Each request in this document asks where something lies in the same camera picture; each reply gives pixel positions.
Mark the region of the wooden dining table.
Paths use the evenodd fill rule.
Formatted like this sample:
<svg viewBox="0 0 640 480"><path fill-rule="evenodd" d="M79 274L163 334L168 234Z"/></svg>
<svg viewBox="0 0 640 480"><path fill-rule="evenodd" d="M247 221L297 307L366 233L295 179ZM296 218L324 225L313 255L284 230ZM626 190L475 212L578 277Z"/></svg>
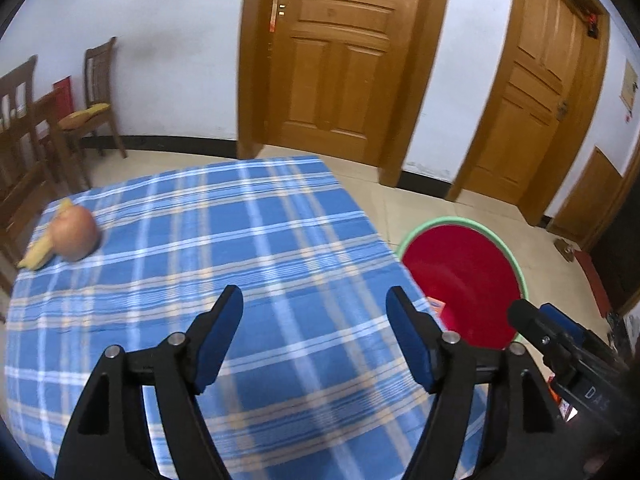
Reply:
<svg viewBox="0 0 640 480"><path fill-rule="evenodd" d="M1 147L9 154L1 160L28 171L36 162L42 162L51 182L64 183L70 194L92 188L88 169L81 155L79 142L75 142L58 126L53 90L29 106L8 109L8 97L1 101Z"/></svg>

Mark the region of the dark entrance door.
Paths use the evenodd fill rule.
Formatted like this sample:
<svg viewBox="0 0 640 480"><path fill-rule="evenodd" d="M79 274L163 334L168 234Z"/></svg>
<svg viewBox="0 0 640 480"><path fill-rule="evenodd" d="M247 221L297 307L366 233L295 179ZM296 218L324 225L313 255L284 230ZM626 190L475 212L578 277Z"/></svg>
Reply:
<svg viewBox="0 0 640 480"><path fill-rule="evenodd" d="M600 315L624 314L639 296L639 155L622 174L600 148L586 172L589 256Z"/></svg>

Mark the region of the red door mat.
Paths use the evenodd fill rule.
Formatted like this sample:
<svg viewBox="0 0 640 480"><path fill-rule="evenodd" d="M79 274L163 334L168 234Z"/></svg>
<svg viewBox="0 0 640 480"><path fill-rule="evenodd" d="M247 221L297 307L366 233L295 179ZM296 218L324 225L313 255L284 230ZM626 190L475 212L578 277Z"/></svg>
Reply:
<svg viewBox="0 0 640 480"><path fill-rule="evenodd" d="M576 250L576 252L574 252L574 256L578 264L582 268L582 272L584 272L585 277L589 283L600 315L602 316L602 318L605 318L612 311L612 307L610 300L608 300L608 294L604 289L598 271L594 267L592 259L588 252Z"/></svg>

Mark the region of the far wooden door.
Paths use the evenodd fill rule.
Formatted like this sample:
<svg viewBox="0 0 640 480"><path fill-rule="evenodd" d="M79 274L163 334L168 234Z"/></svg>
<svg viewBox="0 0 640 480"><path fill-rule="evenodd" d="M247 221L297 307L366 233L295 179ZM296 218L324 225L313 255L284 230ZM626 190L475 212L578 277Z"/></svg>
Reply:
<svg viewBox="0 0 640 480"><path fill-rule="evenodd" d="M447 195L514 205L534 226L585 141L603 87L611 18L599 0L512 0L488 100Z"/></svg>

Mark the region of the near wooden chair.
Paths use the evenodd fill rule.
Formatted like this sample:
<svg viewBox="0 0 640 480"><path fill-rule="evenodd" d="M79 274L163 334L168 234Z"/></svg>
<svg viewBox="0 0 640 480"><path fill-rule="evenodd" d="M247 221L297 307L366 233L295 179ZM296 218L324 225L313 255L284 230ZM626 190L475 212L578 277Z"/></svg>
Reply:
<svg viewBox="0 0 640 480"><path fill-rule="evenodd" d="M18 239L58 197L39 143L32 97L37 58L1 77L1 252L18 263Z"/></svg>

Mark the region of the red green trash bin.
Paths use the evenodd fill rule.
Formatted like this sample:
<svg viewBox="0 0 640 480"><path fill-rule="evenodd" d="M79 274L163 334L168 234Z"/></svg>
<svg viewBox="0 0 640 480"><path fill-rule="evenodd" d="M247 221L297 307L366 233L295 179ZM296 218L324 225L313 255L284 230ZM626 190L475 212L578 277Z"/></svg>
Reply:
<svg viewBox="0 0 640 480"><path fill-rule="evenodd" d="M436 315L447 330L472 346L495 350L516 338L506 311L528 297L528 288L513 252L487 226L439 217L406 235L397 255L423 295L446 304Z"/></svg>

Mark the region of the near wooden door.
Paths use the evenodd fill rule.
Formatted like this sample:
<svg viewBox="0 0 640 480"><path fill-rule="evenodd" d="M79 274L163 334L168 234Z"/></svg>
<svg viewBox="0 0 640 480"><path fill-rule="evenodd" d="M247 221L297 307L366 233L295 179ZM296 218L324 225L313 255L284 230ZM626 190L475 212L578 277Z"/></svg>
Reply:
<svg viewBox="0 0 640 480"><path fill-rule="evenodd" d="M243 0L238 154L266 145L372 166L395 186L447 0Z"/></svg>

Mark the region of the wooden wall cabinet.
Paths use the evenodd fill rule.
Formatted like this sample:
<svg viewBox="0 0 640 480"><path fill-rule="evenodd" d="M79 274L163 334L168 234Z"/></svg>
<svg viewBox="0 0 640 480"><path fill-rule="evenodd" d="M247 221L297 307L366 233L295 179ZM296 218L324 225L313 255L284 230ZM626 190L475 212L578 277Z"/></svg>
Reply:
<svg viewBox="0 0 640 480"><path fill-rule="evenodd" d="M585 243L608 208L623 182L623 176L600 150L594 148L580 177L547 230Z"/></svg>

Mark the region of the wooden door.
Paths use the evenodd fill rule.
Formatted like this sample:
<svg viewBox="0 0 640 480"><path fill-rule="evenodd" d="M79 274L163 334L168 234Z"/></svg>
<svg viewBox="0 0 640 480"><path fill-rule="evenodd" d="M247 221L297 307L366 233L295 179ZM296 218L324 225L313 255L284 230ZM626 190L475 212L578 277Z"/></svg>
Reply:
<svg viewBox="0 0 640 480"><path fill-rule="evenodd" d="M514 205L534 226L585 141L603 87L611 18L599 0L512 0L488 100L447 195Z"/></svg>
<svg viewBox="0 0 640 480"><path fill-rule="evenodd" d="M395 186L447 0L243 0L238 154L266 145L372 166Z"/></svg>

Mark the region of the yellow banana peel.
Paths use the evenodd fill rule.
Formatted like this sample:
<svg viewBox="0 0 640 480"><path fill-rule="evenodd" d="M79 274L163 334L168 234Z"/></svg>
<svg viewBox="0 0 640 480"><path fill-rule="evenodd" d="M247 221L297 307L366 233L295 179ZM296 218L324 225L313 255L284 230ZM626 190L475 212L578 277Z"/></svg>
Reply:
<svg viewBox="0 0 640 480"><path fill-rule="evenodd" d="M17 269L27 269L31 271L37 271L43 268L54 256L53 240L51 234L51 228L53 221L58 218L68 208L73 206L73 202L70 198L63 198L62 202L58 205L58 210L49 222L47 229L43 234L32 244L21 260L17 263Z"/></svg>

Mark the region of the blue plaid tablecloth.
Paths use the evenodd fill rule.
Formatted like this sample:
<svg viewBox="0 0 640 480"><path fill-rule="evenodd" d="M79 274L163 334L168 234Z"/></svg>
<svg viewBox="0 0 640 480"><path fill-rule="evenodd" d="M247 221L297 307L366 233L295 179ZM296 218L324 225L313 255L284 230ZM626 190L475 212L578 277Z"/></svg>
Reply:
<svg viewBox="0 0 640 480"><path fill-rule="evenodd" d="M243 316L198 397L235 479L397 479L431 408L385 312L427 301L318 158L226 162L78 194L102 231L76 263L21 271L6 322L8 424L52 474L103 350L153 347L235 285Z"/></svg>

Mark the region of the far wooden chair with cushion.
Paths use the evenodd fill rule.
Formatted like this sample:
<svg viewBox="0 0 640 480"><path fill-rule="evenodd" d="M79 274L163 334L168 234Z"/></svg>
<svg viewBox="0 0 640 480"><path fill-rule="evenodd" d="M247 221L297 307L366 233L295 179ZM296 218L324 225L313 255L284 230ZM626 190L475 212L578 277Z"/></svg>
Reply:
<svg viewBox="0 0 640 480"><path fill-rule="evenodd" d="M104 44L90 48L84 56L85 107L67 114L58 121L58 126L75 142L91 133L98 136L98 128L107 125L116 148L122 158L128 156L125 144L116 126L111 92L111 68L117 38L111 37Z"/></svg>

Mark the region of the red chair behind table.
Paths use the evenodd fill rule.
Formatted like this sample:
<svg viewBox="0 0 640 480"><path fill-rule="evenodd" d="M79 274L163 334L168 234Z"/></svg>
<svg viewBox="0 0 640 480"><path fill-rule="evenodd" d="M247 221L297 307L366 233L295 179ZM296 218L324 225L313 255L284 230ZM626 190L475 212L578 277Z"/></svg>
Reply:
<svg viewBox="0 0 640 480"><path fill-rule="evenodd" d="M55 81L55 83L52 84L52 89L55 97L56 118L62 120L75 111L72 78L67 76Z"/></svg>

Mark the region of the colourful floor mat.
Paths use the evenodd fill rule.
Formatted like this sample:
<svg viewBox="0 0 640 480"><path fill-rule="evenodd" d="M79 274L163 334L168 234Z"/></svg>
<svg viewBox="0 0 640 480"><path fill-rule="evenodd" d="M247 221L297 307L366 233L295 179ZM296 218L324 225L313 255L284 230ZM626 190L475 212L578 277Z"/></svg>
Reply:
<svg viewBox="0 0 640 480"><path fill-rule="evenodd" d="M559 393L556 393L552 388L551 388L551 384L553 382L554 379L554 375L551 374L548 379L547 379L547 384L551 393L551 396L554 400L554 402L556 403L556 405L559 408L559 411L562 415L562 419L564 419L566 422L569 422L572 418L574 418L577 415L577 410L576 408L574 408L573 405L570 405L567 401L565 401L562 396L559 395Z"/></svg>

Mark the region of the red apple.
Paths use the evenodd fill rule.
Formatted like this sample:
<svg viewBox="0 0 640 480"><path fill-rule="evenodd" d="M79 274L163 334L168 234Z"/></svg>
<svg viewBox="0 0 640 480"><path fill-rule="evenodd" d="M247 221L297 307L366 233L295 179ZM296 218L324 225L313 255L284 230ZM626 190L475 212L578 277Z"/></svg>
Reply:
<svg viewBox="0 0 640 480"><path fill-rule="evenodd" d="M72 205L51 222L49 233L55 253L68 262L90 255L99 245L101 232L87 208Z"/></svg>

